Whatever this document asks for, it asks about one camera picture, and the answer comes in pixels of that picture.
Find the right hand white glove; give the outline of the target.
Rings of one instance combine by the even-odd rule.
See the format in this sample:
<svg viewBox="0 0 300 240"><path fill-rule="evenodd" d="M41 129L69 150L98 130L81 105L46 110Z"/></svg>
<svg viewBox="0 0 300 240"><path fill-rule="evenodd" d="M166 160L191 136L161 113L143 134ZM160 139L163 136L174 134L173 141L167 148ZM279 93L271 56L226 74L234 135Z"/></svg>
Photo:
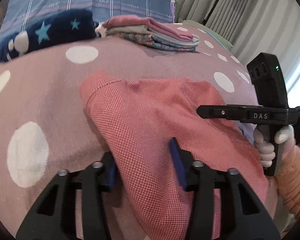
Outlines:
<svg viewBox="0 0 300 240"><path fill-rule="evenodd" d="M260 153L260 163L263 167L271 167L274 158L276 157L275 147L270 142L266 142L264 135L258 128L255 128L254 133L254 146ZM292 125L281 128L274 137L275 143L283 145L282 160L286 158L289 152L295 146L294 128Z"/></svg>

